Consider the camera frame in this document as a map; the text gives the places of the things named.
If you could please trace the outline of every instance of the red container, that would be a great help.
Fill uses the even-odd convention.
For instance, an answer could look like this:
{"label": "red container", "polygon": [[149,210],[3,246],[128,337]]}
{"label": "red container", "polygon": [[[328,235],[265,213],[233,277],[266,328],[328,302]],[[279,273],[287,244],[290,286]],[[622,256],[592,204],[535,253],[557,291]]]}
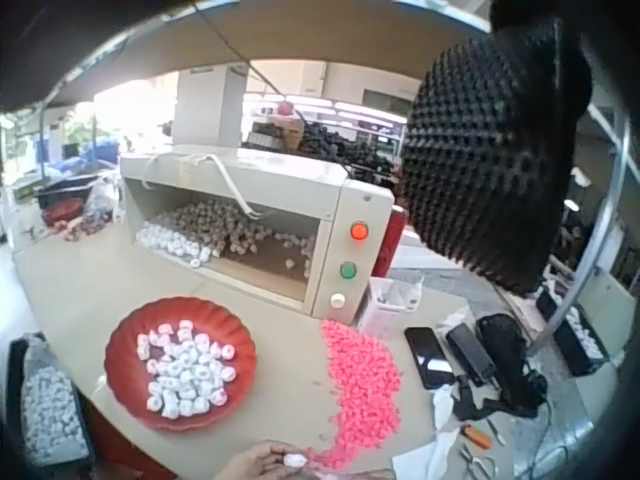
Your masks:
{"label": "red container", "polygon": [[56,222],[73,220],[82,215],[84,202],[81,198],[67,198],[55,203],[42,213],[42,219],[48,227],[53,227]]}
{"label": "red container", "polygon": [[[183,319],[193,322],[194,334],[206,333],[212,341],[235,347],[234,359],[225,363],[236,369],[237,377],[225,385],[229,400],[222,407],[212,406],[206,414],[170,420],[147,410],[148,387],[153,378],[145,362],[138,358],[137,338],[140,333],[157,331],[163,323],[176,330]],[[162,356],[160,349],[152,350],[154,358]],[[220,305],[195,297],[163,298],[131,312],[111,335],[104,361],[107,383],[127,411],[149,428],[172,431],[205,427],[233,412],[249,393],[256,366],[255,344],[240,319]]]}

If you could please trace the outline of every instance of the pile of pink beads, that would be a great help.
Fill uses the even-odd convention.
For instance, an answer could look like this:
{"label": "pile of pink beads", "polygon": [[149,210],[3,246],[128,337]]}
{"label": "pile of pink beads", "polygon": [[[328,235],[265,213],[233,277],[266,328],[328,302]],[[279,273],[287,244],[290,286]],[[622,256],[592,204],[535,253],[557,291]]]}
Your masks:
{"label": "pile of pink beads", "polygon": [[329,376],[338,393],[340,412],[335,444],[312,452],[313,460],[342,469],[367,448],[380,448],[400,426],[393,401],[400,390],[400,373],[391,352],[380,341],[337,322],[323,321]]}

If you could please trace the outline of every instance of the red button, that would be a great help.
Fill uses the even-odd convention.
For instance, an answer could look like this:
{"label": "red button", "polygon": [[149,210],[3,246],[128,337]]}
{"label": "red button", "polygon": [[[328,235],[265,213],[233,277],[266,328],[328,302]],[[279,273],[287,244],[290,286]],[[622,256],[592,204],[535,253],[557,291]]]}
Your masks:
{"label": "red button", "polygon": [[369,227],[364,222],[355,222],[351,225],[351,238],[354,240],[364,240],[369,236]]}

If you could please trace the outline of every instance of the black smartphone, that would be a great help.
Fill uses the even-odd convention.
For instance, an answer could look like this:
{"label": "black smartphone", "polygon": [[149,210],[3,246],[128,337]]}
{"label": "black smartphone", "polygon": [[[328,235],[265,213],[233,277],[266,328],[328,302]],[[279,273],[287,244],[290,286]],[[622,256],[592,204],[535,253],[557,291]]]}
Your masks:
{"label": "black smartphone", "polygon": [[431,328],[410,327],[404,331],[404,336],[409,342],[424,388],[433,390],[456,381],[453,369]]}

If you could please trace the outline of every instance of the person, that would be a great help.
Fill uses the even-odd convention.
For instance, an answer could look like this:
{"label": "person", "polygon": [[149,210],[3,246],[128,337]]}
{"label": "person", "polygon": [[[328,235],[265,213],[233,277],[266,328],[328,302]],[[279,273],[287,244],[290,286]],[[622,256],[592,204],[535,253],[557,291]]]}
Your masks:
{"label": "person", "polygon": [[292,445],[266,441],[234,455],[214,480],[282,480],[300,473],[283,463],[288,453],[302,453]]}

